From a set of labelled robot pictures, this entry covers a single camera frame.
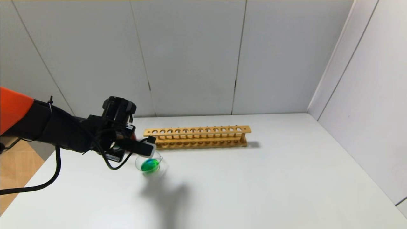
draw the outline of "white wall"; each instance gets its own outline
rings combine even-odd
[[[101,115],[109,96],[153,116],[129,1],[16,1],[39,53],[77,116]]]
[[[0,85],[54,105],[72,114],[11,1],[0,1]]]
[[[352,2],[249,0],[233,114],[306,112]]]
[[[325,105],[345,72],[377,2],[378,0],[354,1],[341,37],[308,108],[308,113],[316,120],[321,116]]]
[[[30,35],[44,62],[21,48],[24,68],[45,71],[13,79],[13,89],[25,92],[27,83],[51,90],[43,77],[55,79],[53,87],[81,117],[100,115],[111,95],[133,101],[136,116],[304,112],[351,4],[15,1],[28,33],[9,40]],[[10,59],[6,68],[18,62]]]
[[[319,119],[394,203],[407,196],[406,9],[379,0]]]
[[[132,1],[158,116],[229,115],[245,1]]]

